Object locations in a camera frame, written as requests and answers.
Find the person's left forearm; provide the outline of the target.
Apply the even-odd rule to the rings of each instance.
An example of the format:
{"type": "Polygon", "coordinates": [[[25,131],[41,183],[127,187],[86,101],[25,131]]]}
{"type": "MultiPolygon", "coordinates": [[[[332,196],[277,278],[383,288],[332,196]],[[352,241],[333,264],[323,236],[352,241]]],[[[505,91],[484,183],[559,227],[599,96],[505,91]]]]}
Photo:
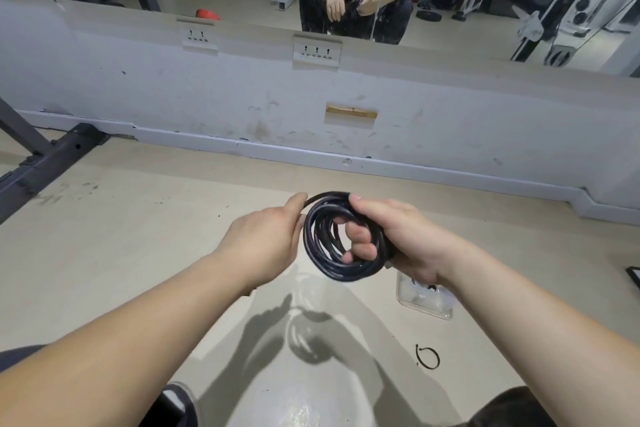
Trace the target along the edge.
{"type": "Polygon", "coordinates": [[[255,287],[215,253],[0,374],[0,427],[133,427],[214,322],[255,287]]]}

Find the white wall skirting trunking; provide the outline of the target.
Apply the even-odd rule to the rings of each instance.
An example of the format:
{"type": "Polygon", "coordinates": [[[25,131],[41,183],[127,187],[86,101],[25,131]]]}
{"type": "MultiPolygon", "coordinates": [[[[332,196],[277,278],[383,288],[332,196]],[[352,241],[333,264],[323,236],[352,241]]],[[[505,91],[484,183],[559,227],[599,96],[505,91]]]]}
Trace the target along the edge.
{"type": "Polygon", "coordinates": [[[355,172],[565,202],[570,204],[576,214],[583,218],[640,227],[640,209],[598,203],[583,188],[502,178],[432,166],[404,164],[370,157],[348,156],[277,146],[241,139],[226,139],[179,131],[156,130],[122,121],[93,119],[34,110],[18,110],[18,113],[28,123],[42,129],[68,131],[76,124],[89,123],[109,135],[129,137],[145,144],[237,155],[286,164],[305,165],[319,169],[355,172]]]}

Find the person's left hand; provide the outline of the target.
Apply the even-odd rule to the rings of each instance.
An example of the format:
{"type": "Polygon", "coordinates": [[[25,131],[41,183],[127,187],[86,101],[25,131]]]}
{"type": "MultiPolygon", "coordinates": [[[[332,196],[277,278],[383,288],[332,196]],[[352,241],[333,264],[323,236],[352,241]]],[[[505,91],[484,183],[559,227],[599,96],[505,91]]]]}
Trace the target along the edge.
{"type": "Polygon", "coordinates": [[[248,213],[228,228],[212,258],[251,293],[287,269],[296,259],[305,216],[290,216],[285,204],[248,213]]]}

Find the white wall socket panel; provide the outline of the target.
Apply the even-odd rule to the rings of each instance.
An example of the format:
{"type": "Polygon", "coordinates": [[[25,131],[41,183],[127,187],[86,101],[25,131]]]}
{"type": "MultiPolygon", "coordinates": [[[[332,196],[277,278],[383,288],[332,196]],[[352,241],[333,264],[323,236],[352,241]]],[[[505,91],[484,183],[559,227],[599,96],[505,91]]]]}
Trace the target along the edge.
{"type": "Polygon", "coordinates": [[[292,68],[337,72],[341,49],[340,42],[296,35],[292,40],[292,68]]]}
{"type": "Polygon", "coordinates": [[[213,25],[197,21],[178,20],[177,27],[183,49],[219,52],[213,25]]]}

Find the black shoe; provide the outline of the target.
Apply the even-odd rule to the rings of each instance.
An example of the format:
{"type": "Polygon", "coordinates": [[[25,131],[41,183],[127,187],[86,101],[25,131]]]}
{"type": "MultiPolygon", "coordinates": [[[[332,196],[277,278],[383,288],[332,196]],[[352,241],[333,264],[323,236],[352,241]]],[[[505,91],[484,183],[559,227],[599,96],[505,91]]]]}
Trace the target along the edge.
{"type": "Polygon", "coordinates": [[[168,383],[157,402],[159,427],[200,427],[196,399],[185,384],[168,383]]]}

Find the person's right forearm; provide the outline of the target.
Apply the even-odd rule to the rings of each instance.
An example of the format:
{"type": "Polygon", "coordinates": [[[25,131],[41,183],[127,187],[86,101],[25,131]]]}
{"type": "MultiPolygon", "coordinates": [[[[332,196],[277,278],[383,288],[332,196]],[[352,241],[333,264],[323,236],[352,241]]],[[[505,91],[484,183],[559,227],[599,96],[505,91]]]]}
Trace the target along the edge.
{"type": "Polygon", "coordinates": [[[640,346],[475,246],[438,272],[558,427],[640,427],[640,346]]]}

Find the dark grey metal equipment frame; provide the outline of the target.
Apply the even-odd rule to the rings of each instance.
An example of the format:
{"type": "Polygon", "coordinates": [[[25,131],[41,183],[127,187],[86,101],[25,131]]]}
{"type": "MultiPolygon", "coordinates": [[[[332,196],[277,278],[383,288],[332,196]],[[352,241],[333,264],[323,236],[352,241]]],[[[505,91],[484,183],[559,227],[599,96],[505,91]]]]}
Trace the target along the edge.
{"type": "Polygon", "coordinates": [[[30,153],[14,170],[0,176],[0,225],[110,138],[92,124],[79,123],[60,139],[48,140],[2,98],[0,130],[30,153]]]}

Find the person's dark trouser leg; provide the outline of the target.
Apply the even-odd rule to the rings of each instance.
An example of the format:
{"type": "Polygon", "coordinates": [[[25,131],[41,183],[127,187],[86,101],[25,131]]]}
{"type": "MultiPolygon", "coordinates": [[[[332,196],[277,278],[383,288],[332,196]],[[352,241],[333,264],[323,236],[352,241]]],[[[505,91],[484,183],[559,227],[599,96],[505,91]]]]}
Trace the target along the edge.
{"type": "Polygon", "coordinates": [[[24,359],[44,348],[46,344],[36,344],[0,351],[0,373],[20,363],[24,359]]]}
{"type": "Polygon", "coordinates": [[[493,398],[468,422],[455,427],[557,427],[530,388],[519,386],[493,398]]]}

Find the person's right hand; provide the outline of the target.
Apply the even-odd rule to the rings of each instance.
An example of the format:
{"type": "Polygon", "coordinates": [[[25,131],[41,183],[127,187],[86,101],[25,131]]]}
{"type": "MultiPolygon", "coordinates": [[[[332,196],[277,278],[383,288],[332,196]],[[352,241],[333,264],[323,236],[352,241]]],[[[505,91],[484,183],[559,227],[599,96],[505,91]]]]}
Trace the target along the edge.
{"type": "Polygon", "coordinates": [[[391,264],[422,285],[443,285],[444,270],[451,264],[458,239],[423,216],[411,204],[383,201],[380,227],[396,248],[391,264]]]}

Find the clear plastic bag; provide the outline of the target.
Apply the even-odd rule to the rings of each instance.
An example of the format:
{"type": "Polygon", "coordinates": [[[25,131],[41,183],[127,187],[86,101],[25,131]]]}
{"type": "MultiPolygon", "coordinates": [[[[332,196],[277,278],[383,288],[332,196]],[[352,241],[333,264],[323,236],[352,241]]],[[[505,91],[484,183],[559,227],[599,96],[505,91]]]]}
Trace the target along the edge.
{"type": "Polygon", "coordinates": [[[451,320],[456,298],[444,286],[423,286],[402,272],[397,272],[397,301],[410,309],[436,318],[451,320]]]}

